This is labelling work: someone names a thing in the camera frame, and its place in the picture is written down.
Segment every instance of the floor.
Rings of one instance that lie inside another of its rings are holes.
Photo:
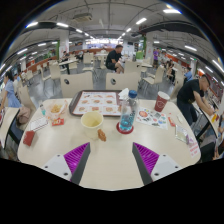
[[[100,62],[98,61],[95,65],[95,68],[96,68],[95,71],[96,71],[97,75],[99,76],[99,79],[97,80],[97,82],[94,81],[93,87],[95,90],[104,90],[106,87],[106,73],[111,72],[111,71],[104,70],[102,72],[101,69],[97,69],[100,65],[99,63]],[[77,69],[70,70],[70,75],[76,75],[76,74],[82,73],[82,69],[84,67],[83,63],[82,62],[78,63],[77,67],[78,67]],[[44,72],[44,77],[50,75],[49,69],[47,69],[46,71],[43,71],[43,72]],[[150,72],[151,74],[155,74],[156,71],[153,70],[152,68],[148,68],[147,72]],[[65,70],[64,72],[61,72],[62,75],[66,74],[66,73],[67,73],[67,70]],[[33,101],[36,108],[39,107],[39,103],[38,103],[39,100],[45,101],[47,99],[63,98],[61,87],[60,87],[61,86],[60,80],[55,80],[55,83],[54,83],[53,80],[48,79],[47,81],[45,81],[45,91],[43,91],[44,83],[41,79],[41,74],[38,74],[36,72],[36,74],[34,74],[33,80],[31,80],[30,83],[31,83],[31,85],[28,87],[29,94],[30,94],[30,98]],[[159,90],[170,95],[172,93],[173,88],[174,88],[174,85],[172,83],[170,83],[170,81],[167,81],[166,77],[164,76],[162,83],[159,84]],[[138,98],[139,99],[156,100],[157,92],[158,92],[157,87],[154,87],[154,86],[151,88],[148,88],[144,95],[143,95],[143,90],[139,89],[138,90]],[[205,125],[205,122],[206,122],[206,120],[202,118],[201,121],[198,122],[197,125],[193,124],[192,125],[193,131],[196,129],[200,130]],[[18,146],[9,137],[7,140],[7,150],[0,150],[0,158],[5,158],[5,159],[10,159],[10,160],[16,161],[17,160],[17,157],[16,157],[17,150],[18,150]]]

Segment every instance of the water bottle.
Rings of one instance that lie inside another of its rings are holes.
[[[43,102],[42,101],[39,101],[39,105],[40,105],[40,109],[41,109],[42,114],[45,116],[46,110],[44,108]]]
[[[128,132],[132,129],[132,125],[135,120],[135,115],[138,112],[139,100],[137,98],[137,92],[130,90],[128,98],[123,100],[121,108],[121,118],[119,128],[123,132]]]

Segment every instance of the man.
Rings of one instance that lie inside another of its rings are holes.
[[[193,77],[192,77],[192,73],[191,73],[191,68],[190,67],[187,67],[187,72],[184,74],[184,84],[190,80],[193,80]]]
[[[153,51],[153,55],[154,55],[153,66],[154,66],[154,69],[157,69],[157,66],[158,66],[158,56],[159,56],[159,48],[157,48],[157,50]]]
[[[63,52],[63,56],[62,56],[62,62],[64,62],[64,61],[68,61],[68,59],[69,59],[69,54],[66,52],[66,51],[64,51]]]
[[[177,106],[189,125],[197,121],[197,114],[192,105],[195,100],[199,108],[205,111],[209,116],[214,113],[211,105],[208,104],[204,97],[204,92],[208,90],[209,86],[210,82],[208,77],[203,75],[199,80],[194,79],[187,82],[179,90],[177,94]]]
[[[115,49],[107,55],[106,59],[106,67],[110,70],[116,71],[117,74],[120,74],[120,72],[124,73],[124,68],[119,62],[122,50],[123,46],[117,45]]]

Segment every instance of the ceiling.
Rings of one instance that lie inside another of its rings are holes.
[[[53,47],[51,42],[59,40],[61,32],[67,29],[56,25],[57,22],[61,22],[69,25],[70,41],[86,39],[86,36],[78,33],[76,28],[95,38],[118,38],[131,28],[123,38],[130,41],[137,40],[139,38],[137,35],[141,33],[153,32],[154,39],[160,40],[158,46],[173,49],[176,53],[185,52],[188,61],[190,56],[194,56],[204,64],[209,62],[216,78],[223,80],[223,73],[212,63],[212,60],[217,61],[218,56],[203,33],[184,15],[166,14],[163,12],[164,9],[167,9],[166,4],[158,0],[62,1],[36,18],[38,26],[24,28],[8,50],[5,68],[22,57],[17,55],[21,49],[28,48],[26,54],[29,58],[34,51],[40,52]],[[91,13],[92,20],[80,23],[73,20],[75,16],[83,13]],[[143,17],[147,20],[141,24],[142,26],[136,25],[136,22]],[[41,42],[46,42],[47,45],[38,47],[37,44]],[[197,52],[187,50],[184,47],[186,43],[196,47]]]

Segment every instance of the bag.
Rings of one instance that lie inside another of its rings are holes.
[[[19,114],[17,115],[17,120],[20,124],[26,124],[30,118],[30,108],[21,107]]]

